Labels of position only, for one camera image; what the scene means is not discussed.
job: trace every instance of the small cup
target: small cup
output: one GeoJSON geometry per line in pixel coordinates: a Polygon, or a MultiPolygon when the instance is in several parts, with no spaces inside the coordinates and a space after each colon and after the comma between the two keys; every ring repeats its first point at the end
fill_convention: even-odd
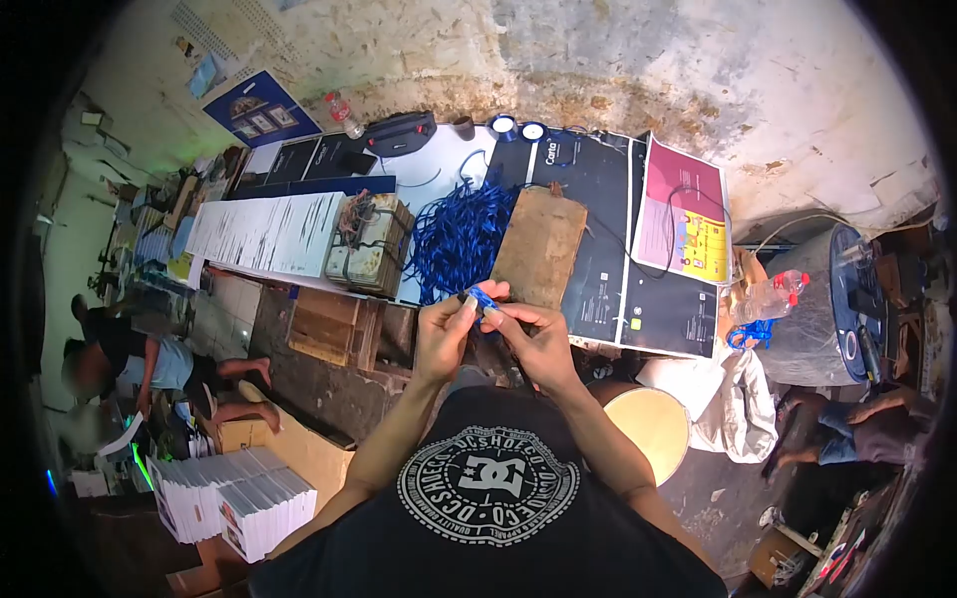
{"type": "Polygon", "coordinates": [[[465,142],[471,142],[476,137],[476,124],[472,122],[472,117],[459,117],[452,121],[452,128],[465,142]]]}

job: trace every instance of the smartphone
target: smartphone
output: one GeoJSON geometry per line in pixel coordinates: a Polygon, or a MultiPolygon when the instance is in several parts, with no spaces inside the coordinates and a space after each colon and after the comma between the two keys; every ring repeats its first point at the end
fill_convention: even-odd
{"type": "Polygon", "coordinates": [[[378,160],[378,158],[375,156],[369,156],[368,154],[363,154],[358,151],[346,151],[343,157],[339,159],[338,166],[349,172],[367,175],[372,171],[376,160],[378,160]]]}

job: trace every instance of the red bottle label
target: red bottle label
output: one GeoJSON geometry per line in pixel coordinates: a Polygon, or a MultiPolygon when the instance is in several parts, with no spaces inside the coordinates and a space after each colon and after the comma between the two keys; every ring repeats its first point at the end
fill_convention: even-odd
{"type": "Polygon", "coordinates": [[[343,106],[339,110],[329,108],[329,113],[332,115],[332,118],[333,120],[335,120],[335,122],[342,122],[345,119],[349,118],[349,115],[352,114],[352,111],[349,110],[348,104],[343,104],[343,106]]]}

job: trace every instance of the black bag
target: black bag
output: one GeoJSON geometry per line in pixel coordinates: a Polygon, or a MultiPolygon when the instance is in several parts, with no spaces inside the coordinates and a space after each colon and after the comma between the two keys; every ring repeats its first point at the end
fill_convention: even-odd
{"type": "Polygon", "coordinates": [[[435,116],[431,111],[393,114],[370,124],[363,143],[376,156],[394,158],[420,149],[434,133],[435,116]]]}

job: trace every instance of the stack of booklets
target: stack of booklets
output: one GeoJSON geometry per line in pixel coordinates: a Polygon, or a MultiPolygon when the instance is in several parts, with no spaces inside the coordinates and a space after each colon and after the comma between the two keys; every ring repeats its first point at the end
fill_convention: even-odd
{"type": "Polygon", "coordinates": [[[316,491],[290,469],[219,488],[223,540],[255,563],[312,519],[316,491]]]}
{"type": "Polygon", "coordinates": [[[160,520],[181,543],[217,534],[249,563],[312,519],[316,490],[269,449],[185,461],[147,458],[160,520]]]}

